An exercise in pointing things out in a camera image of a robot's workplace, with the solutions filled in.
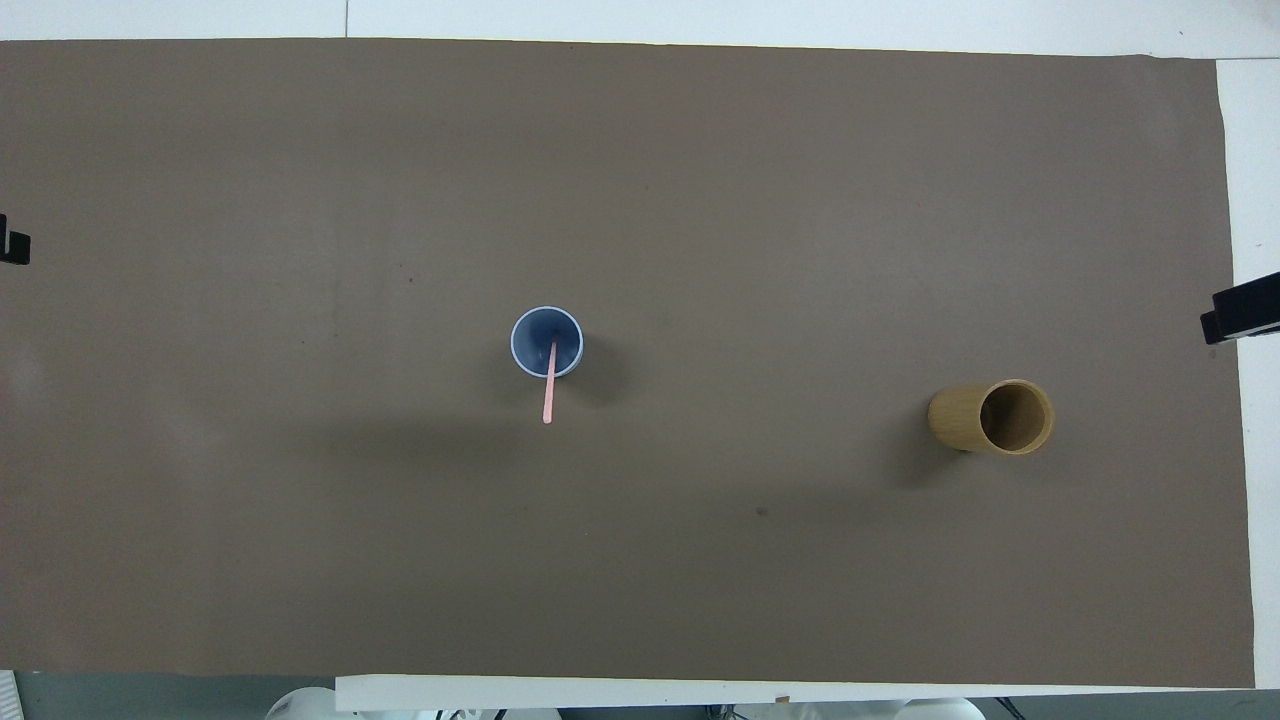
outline pink stick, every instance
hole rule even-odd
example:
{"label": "pink stick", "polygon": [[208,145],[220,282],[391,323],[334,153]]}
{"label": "pink stick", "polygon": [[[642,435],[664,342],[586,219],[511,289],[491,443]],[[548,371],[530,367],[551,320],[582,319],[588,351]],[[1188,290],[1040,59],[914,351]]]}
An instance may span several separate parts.
{"label": "pink stick", "polygon": [[552,401],[556,398],[556,341],[552,340],[552,357],[547,363],[547,395],[543,396],[543,424],[552,424]]}

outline black clip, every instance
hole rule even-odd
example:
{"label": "black clip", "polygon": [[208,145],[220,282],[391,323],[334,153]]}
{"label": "black clip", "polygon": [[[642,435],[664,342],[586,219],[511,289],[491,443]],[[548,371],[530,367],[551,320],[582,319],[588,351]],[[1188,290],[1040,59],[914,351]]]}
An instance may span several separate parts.
{"label": "black clip", "polygon": [[1280,273],[1215,292],[1201,331],[1208,345],[1280,332]]}
{"label": "black clip", "polygon": [[31,236],[20,232],[8,232],[9,218],[0,213],[0,261],[10,265],[31,264]]}

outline cup rim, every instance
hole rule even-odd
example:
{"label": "cup rim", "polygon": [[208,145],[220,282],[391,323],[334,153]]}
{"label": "cup rim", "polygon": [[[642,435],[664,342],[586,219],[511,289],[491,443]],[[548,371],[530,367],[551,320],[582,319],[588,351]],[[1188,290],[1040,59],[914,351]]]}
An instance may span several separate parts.
{"label": "cup rim", "polygon": [[556,372],[556,377],[558,378],[561,375],[570,373],[571,370],[573,370],[573,368],[577,368],[577,364],[582,361],[582,345],[584,345],[582,325],[577,324],[577,318],[575,318],[572,313],[570,313],[568,310],[558,307],[556,305],[539,305],[538,307],[530,307],[522,315],[520,315],[520,318],[516,318],[516,323],[511,325],[511,337],[507,345],[511,348],[511,359],[516,361],[517,368],[520,368],[521,370],[529,373],[535,378],[547,378],[545,372],[536,373],[534,370],[530,370],[529,368],[525,366],[524,363],[520,361],[520,356],[516,355],[516,331],[520,328],[520,323],[524,323],[525,318],[540,310],[554,310],[556,313],[564,315],[566,318],[568,318],[568,322],[573,323],[573,329],[577,331],[577,356],[575,356],[573,360],[568,365],[566,365],[563,370]]}
{"label": "cup rim", "polygon": [[982,407],[987,404],[987,398],[991,397],[991,393],[996,392],[1002,387],[1010,387],[1010,386],[1030,391],[1030,393],[1036,397],[1036,401],[1039,402],[1039,406],[1044,413],[1044,424],[1041,425],[1039,433],[1029,443],[1024,445],[1023,447],[1019,447],[1018,450],[1007,450],[1000,447],[998,445],[992,442],[989,437],[987,437],[987,430],[982,430],[982,439],[987,443],[988,451],[998,455],[1029,455],[1039,450],[1041,446],[1048,441],[1048,436],[1053,432],[1053,420],[1055,420],[1053,402],[1048,398],[1048,393],[1046,393],[1043,388],[1041,388],[1038,384],[1030,380],[1010,378],[1007,380],[1000,380],[998,383],[995,383],[991,387],[988,387],[987,391],[982,393],[982,402],[978,404],[978,418],[977,418],[978,427],[979,428],[982,427]]}

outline bamboo cup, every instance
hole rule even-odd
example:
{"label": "bamboo cup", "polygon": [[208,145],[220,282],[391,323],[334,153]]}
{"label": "bamboo cup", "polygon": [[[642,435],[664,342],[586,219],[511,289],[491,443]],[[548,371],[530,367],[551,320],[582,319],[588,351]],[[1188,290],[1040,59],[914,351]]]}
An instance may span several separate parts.
{"label": "bamboo cup", "polygon": [[929,401],[929,429],[956,450],[1027,455],[1053,432],[1053,404],[1028,380],[951,386]]}

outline brown paper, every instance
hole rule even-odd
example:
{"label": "brown paper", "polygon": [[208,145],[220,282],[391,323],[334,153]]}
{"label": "brown paper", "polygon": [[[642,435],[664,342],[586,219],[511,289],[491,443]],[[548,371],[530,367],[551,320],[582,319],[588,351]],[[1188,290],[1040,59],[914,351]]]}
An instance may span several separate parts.
{"label": "brown paper", "polygon": [[[0,108],[0,666],[1253,683],[1210,61],[8,42]],[[933,439],[1010,377],[1052,442]]]}

